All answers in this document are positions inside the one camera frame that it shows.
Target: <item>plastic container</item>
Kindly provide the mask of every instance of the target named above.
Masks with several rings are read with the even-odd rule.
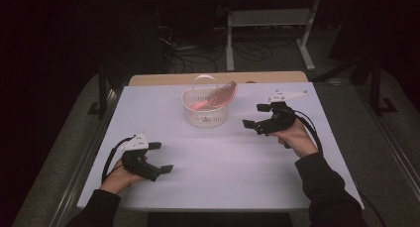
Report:
[[[216,83],[216,87],[195,87],[194,85],[199,79],[210,78],[213,79]],[[186,89],[182,92],[182,104],[185,108],[185,116],[188,122],[198,128],[213,128],[223,124],[228,118],[228,106],[222,106],[219,108],[214,108],[211,105],[207,104],[199,110],[192,110],[189,106],[193,103],[203,101],[207,98],[211,91],[215,88],[218,88],[219,84],[216,79],[207,74],[201,74],[197,76],[193,83],[192,87]]]

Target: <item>metal frame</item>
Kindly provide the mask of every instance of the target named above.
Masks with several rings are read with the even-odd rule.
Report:
[[[80,194],[83,188],[83,182],[89,175],[90,168],[95,160],[95,153],[99,149],[106,134],[109,122],[111,121],[112,115],[117,106],[118,99],[119,95],[111,90],[105,101],[107,108],[102,107],[101,113],[103,115],[101,118],[98,118],[99,122],[96,129],[92,134],[86,149],[80,157],[79,163],[77,164],[66,190],[63,192],[59,205],[52,216],[52,221],[49,225],[50,227],[65,226],[65,221],[67,221],[71,206],[73,206],[74,201],[76,201],[76,197]]]
[[[389,126],[387,125],[383,117],[377,114],[377,108],[372,107],[371,103],[368,102],[371,98],[368,97],[367,93],[360,86],[357,86],[357,93],[359,94],[361,101],[364,103],[367,112],[370,114],[373,121],[376,123],[377,127],[382,133],[383,137],[386,139],[386,142],[389,144],[391,154],[399,169],[401,170],[402,174],[404,175],[405,179],[407,180],[407,183],[413,190],[413,193],[416,196],[416,198],[420,201],[419,173],[414,168],[414,166],[411,165],[411,162],[408,160],[407,156],[401,149],[401,146],[390,131]]]
[[[234,55],[232,50],[232,29],[246,26],[285,26],[304,25],[305,30],[300,39],[296,40],[300,54],[309,71],[315,69],[306,43],[312,29],[320,0],[313,0],[311,8],[305,9],[281,9],[281,10],[258,10],[258,11],[232,11],[228,15],[228,41],[226,46],[226,68],[228,71],[235,70]]]

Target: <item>table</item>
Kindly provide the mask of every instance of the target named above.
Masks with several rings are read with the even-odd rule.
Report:
[[[239,83],[237,97],[229,105],[228,120],[211,129],[192,127],[183,114],[181,92],[190,87],[191,78],[197,75],[139,75],[131,79],[130,86],[122,92],[78,207],[84,207],[93,189],[99,186],[110,150],[122,139],[144,132],[150,142],[162,142],[160,150],[148,152],[148,162],[157,167],[174,165],[174,168],[156,182],[131,186],[124,193],[120,207],[144,211],[306,209],[309,200],[300,190],[294,153],[279,147],[273,137],[258,136],[242,126],[241,119],[268,117],[269,114],[257,111],[256,104],[267,103],[277,88],[308,92],[305,97],[286,103],[312,119],[327,162],[343,177],[346,190],[362,204],[316,91],[303,72],[211,74],[220,83],[231,79]],[[121,157],[118,153],[112,164]]]

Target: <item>pink object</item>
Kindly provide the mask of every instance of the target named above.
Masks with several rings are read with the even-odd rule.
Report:
[[[231,102],[235,98],[237,91],[237,83],[235,81],[230,81],[226,85],[220,88],[215,88],[213,91],[211,91],[205,100],[192,103],[188,107],[195,111],[203,108],[206,105],[219,108]]]

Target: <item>metal stand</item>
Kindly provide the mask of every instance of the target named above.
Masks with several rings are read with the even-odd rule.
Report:
[[[281,9],[281,10],[257,10],[257,11],[232,11],[228,15],[228,42],[226,46],[227,70],[234,71],[234,55],[232,50],[232,28],[246,26],[305,26],[304,33],[296,40],[306,68],[310,71],[315,69],[306,49],[306,43],[311,32],[316,11],[320,0],[313,0],[311,8],[304,9]]]
[[[107,110],[107,90],[106,90],[106,77],[103,64],[99,67],[98,71],[98,84],[99,84],[99,102],[94,102],[90,106],[89,115],[99,115],[98,119],[102,119]]]
[[[371,73],[371,94],[370,94],[370,105],[376,115],[382,116],[382,113],[386,112],[396,112],[395,106],[389,100],[389,98],[382,98],[385,103],[385,107],[380,107],[379,98],[380,98],[380,65],[376,64],[373,66]]]
[[[356,57],[353,57],[350,60],[345,61],[342,64],[340,64],[339,66],[333,68],[332,70],[326,72],[325,74],[320,75],[320,76],[318,76],[316,78],[311,79],[311,81],[325,81],[325,80],[327,80],[327,79],[329,79],[329,78],[331,78],[331,77],[339,74],[340,72],[344,71],[345,69],[349,68],[350,66],[359,63],[365,57],[366,57],[365,54],[360,54],[360,55],[358,55]],[[365,74],[364,77],[362,77],[362,82],[360,82],[360,80],[361,80],[360,78],[356,78],[356,80],[358,81],[357,83],[360,83],[360,84],[365,83],[366,76],[367,75]]]

